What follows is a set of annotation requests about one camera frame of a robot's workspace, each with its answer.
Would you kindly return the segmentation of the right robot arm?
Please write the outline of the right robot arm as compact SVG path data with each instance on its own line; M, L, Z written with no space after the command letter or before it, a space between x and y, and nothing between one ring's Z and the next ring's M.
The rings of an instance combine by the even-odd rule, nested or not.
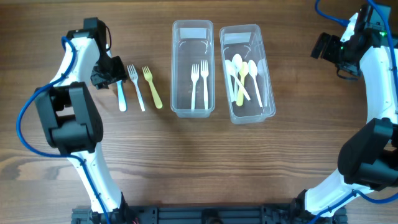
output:
M367 121L341 148L338 167L316 187L303 190L289 208L290 222L325 223L357 197L385 204L397 195L374 199L369 194L397 187L397 36L388 23L391 7L368 0L350 19L322 17L345 27L342 37L322 33L313 58L333 63L349 80L363 77Z

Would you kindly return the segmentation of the slim white plastic spoon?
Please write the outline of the slim white plastic spoon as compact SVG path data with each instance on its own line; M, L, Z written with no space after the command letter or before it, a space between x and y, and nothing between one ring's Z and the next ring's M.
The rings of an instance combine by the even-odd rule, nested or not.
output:
M248 67L249 67L249 74L252 77L253 82L254 82L254 89L255 89L255 92L256 92L256 96L257 96L257 100L258 100L259 106L262 108L263 104L262 104L261 95L260 95L260 92L259 92L257 79L256 79L257 74L258 74L258 70L257 70L257 65L254 62L254 60L250 60L248 62Z

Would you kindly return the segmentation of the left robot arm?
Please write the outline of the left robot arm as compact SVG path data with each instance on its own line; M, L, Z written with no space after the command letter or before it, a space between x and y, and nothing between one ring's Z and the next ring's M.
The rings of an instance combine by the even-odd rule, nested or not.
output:
M120 57L110 53L111 36L97 17L62 38L65 49L52 86L36 90L35 106L48 144L67 158L80 176L91 200L87 223L130 223L132 213L111 177L102 154L103 122L88 90L127 78Z

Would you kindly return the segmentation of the wide-handled white spoon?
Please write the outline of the wide-handled white spoon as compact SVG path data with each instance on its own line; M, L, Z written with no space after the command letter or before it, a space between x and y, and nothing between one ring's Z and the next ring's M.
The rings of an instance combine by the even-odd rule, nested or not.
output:
M235 69L234 65L230 60L225 60L225 65L226 65L226 73L227 73L227 84L228 84L228 90L229 90L229 98L231 102L234 101L234 90L233 90L233 82L231 77L233 76Z

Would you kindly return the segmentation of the thin white plastic fork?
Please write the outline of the thin white plastic fork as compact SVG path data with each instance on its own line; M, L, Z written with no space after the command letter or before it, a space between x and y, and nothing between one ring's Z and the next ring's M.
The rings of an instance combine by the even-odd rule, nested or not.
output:
M199 64L194 63L192 65L192 72L191 72L191 81L192 81L192 99L191 99L191 109L195 109L195 100L196 100L196 86L197 81L199 79Z

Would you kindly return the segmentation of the slim white plastic fork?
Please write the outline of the slim white plastic fork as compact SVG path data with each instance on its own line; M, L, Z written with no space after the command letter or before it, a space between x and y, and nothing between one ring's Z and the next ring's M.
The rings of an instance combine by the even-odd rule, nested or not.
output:
M141 111L145 111L144 101L142 99L141 91L140 91L139 85L138 85L139 77L138 77L138 74L137 74L137 71L136 71L134 65L133 64L127 65L127 71L128 71L131 81L133 82L133 84L136 88L137 99L138 99L139 105L141 107Z

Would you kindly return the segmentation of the yellow plastic fork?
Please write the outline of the yellow plastic fork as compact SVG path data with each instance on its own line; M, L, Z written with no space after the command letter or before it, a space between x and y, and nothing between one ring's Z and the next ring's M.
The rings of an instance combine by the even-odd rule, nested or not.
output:
M152 76L152 73L151 73L149 67L148 66L144 66L142 68L142 71L143 71L144 78L145 78L146 82L149 84L149 88L150 88L150 91L152 93L152 98L153 98L155 107L157 109L162 109L163 104L162 104L160 96L159 96L159 94L158 94L158 92L157 92L157 90L156 90L156 88L154 86L154 83L153 83L153 80L152 80L153 76Z

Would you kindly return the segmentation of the thin white plastic spoon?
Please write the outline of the thin white plastic spoon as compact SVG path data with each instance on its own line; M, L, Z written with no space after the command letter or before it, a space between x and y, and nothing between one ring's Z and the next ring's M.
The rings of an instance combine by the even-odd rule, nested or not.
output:
M244 85L242 85L242 83L240 82L240 79L238 80L238 89L239 89L239 88L242 88L242 89L243 89L244 96L246 97L247 100L250 101L251 98L250 98L248 92L246 91Z

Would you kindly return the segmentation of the yellow plastic spoon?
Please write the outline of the yellow plastic spoon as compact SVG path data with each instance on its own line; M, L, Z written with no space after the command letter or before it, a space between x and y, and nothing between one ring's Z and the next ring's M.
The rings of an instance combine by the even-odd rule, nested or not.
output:
M249 72L248 69L248 63L247 62L243 62L243 65L239 71L239 75L240 75L240 82L242 83L242 85L244 85L245 82L245 78L247 76ZM244 93L243 93L243 89L239 88L238 90L238 96L237 96L237 100L236 100L236 105L237 106L242 106L244 102Z

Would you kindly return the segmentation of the wide-handled white fork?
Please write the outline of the wide-handled white fork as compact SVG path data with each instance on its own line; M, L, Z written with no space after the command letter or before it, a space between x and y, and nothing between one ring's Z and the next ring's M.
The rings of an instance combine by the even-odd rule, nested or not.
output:
M125 99L125 96L124 96L123 81L119 80L116 83L117 83L117 89L118 89L119 110L122 111L122 112L125 112L127 110L127 104L126 104L126 99Z

